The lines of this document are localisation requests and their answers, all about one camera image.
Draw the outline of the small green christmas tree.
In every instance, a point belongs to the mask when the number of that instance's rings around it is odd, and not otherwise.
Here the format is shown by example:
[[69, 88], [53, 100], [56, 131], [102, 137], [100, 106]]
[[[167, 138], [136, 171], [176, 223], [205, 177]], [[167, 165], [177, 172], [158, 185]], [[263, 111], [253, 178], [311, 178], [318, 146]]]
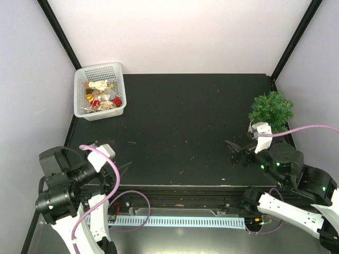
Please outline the small green christmas tree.
[[272, 128], [272, 133], [286, 131], [288, 122], [294, 117], [294, 103], [284, 98], [281, 92], [270, 92], [254, 99], [249, 113], [253, 124], [267, 122]]

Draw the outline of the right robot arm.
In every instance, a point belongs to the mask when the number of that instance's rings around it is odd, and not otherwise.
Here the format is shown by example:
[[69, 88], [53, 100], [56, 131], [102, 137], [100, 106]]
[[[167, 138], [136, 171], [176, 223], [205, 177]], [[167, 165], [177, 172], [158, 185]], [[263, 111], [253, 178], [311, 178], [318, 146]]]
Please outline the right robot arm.
[[312, 235], [330, 253], [338, 253], [338, 184], [326, 171], [304, 163], [304, 154], [292, 145], [274, 142], [255, 153], [255, 145], [245, 147], [225, 142], [232, 163], [256, 165], [275, 184], [273, 191], [288, 191], [316, 212], [299, 208], [257, 187], [248, 187], [240, 208], [249, 214], [273, 215]]

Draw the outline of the white plastic basket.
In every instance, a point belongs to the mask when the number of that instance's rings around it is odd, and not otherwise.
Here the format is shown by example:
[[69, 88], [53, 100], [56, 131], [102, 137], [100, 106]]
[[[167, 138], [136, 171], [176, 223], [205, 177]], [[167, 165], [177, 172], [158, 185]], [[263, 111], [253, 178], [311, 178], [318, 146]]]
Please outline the white plastic basket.
[[[104, 91], [90, 89], [90, 81], [108, 80], [108, 87]], [[111, 101], [115, 97], [122, 100], [122, 105], [111, 110], [94, 112], [86, 99], [87, 94], [94, 96], [94, 101]], [[88, 121], [96, 121], [123, 114], [127, 105], [126, 91], [122, 74], [122, 65], [118, 62], [102, 63], [99, 65], [81, 68], [74, 76], [74, 114], [76, 117]]]

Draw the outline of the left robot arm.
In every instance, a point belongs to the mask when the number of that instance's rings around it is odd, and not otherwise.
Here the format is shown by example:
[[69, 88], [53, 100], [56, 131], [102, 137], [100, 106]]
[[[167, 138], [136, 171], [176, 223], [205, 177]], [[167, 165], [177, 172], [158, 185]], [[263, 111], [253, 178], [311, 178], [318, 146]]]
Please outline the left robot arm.
[[113, 178], [103, 169], [115, 156], [108, 144], [83, 146], [89, 153], [71, 165], [66, 147], [54, 147], [39, 156], [44, 177], [39, 182], [35, 209], [60, 235], [70, 253], [117, 253], [109, 236], [108, 210], [114, 199]]

